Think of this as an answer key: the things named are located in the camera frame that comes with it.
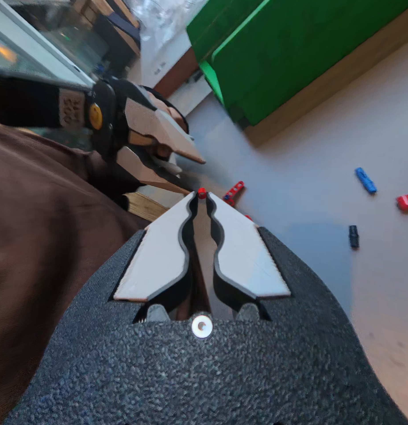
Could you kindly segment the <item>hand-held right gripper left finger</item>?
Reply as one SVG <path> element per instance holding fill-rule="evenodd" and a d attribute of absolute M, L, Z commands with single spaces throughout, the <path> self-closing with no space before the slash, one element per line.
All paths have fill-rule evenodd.
<path fill-rule="evenodd" d="M 149 302 L 185 278 L 197 194 L 191 192 L 145 229 L 114 300 Z"/>

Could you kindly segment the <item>red angled beam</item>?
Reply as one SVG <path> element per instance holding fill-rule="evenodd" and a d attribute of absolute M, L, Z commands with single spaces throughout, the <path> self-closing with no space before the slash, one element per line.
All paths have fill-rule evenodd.
<path fill-rule="evenodd" d="M 241 196 L 241 194 L 243 193 L 243 191 L 244 191 L 244 182 L 242 180 L 240 180 L 233 187 L 231 187 L 230 190 L 228 190 L 225 193 L 225 194 L 229 194 L 230 195 L 230 199 L 228 199 L 226 201 L 222 197 L 222 200 L 225 203 L 227 203 L 228 205 L 230 205 L 231 207 L 234 207 L 235 204 L 236 204 L 236 201 L 239 199 L 239 197 Z"/>

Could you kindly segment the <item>clear plastic bags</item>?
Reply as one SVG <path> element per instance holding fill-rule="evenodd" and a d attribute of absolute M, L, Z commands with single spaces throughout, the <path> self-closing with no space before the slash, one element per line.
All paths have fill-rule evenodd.
<path fill-rule="evenodd" d="M 130 0 L 129 9 L 145 29 L 184 29 L 206 0 Z"/>

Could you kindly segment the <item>person's brown sweater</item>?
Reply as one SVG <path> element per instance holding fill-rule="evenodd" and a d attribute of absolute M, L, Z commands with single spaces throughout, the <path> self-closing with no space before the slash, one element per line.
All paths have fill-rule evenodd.
<path fill-rule="evenodd" d="M 0 124 L 0 424 L 85 282 L 145 220 L 118 164 Z"/>

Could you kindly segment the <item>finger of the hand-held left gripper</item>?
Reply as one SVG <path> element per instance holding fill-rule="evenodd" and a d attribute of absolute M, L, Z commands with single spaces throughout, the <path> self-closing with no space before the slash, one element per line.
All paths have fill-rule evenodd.
<path fill-rule="evenodd" d="M 125 117 L 129 127 L 129 144 L 143 147 L 163 145 L 191 161 L 206 163 L 192 137 L 167 112 L 150 109 L 127 98 Z"/>
<path fill-rule="evenodd" d="M 178 177 L 179 171 L 172 170 L 170 162 L 159 162 L 143 148 L 123 146 L 116 155 L 116 162 L 142 185 L 188 195 L 191 189 Z"/>

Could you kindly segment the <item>background desk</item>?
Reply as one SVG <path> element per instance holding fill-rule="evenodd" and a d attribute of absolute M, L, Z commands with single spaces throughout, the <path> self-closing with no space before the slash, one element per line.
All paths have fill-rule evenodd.
<path fill-rule="evenodd" d="M 198 69 L 186 27 L 175 32 L 141 27 L 140 79 L 143 85 L 154 88 L 165 98 L 169 98 Z"/>

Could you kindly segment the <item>grey desk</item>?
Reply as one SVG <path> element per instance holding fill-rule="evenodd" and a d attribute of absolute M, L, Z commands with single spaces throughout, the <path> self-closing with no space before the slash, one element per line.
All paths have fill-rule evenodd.
<path fill-rule="evenodd" d="M 242 130 L 213 94 L 187 119 L 207 161 L 179 158 L 188 183 L 222 196 L 244 181 L 238 209 L 329 287 L 408 417 L 408 214 L 396 206 L 408 194 L 408 43 L 277 135 L 274 114 Z"/>

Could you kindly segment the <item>green plastic bin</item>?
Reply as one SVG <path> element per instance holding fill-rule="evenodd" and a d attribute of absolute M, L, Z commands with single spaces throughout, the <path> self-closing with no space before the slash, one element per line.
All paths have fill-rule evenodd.
<path fill-rule="evenodd" d="M 211 0 L 186 27 L 234 122 L 256 125 L 408 9 L 408 0 Z"/>

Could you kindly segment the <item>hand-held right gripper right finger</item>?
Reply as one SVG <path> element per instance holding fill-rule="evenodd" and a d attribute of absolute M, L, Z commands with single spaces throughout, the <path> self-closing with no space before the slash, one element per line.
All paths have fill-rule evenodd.
<path fill-rule="evenodd" d="M 219 299 L 291 296 L 259 226 L 211 192 L 206 198 L 214 253 L 213 287 Z"/>

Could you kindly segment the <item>person's left hand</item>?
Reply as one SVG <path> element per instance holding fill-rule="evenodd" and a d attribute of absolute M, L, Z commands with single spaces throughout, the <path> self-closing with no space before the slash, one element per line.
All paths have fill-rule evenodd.
<path fill-rule="evenodd" d="M 189 134 L 189 124 L 185 117 L 179 112 L 177 108 L 174 107 L 172 103 L 170 103 L 166 98 L 162 96 L 159 92 L 156 90 L 144 87 L 146 91 L 148 92 L 148 95 L 150 96 L 151 101 L 153 104 L 158 108 L 166 113 L 168 113 L 176 122 L 177 124 L 187 133 Z"/>

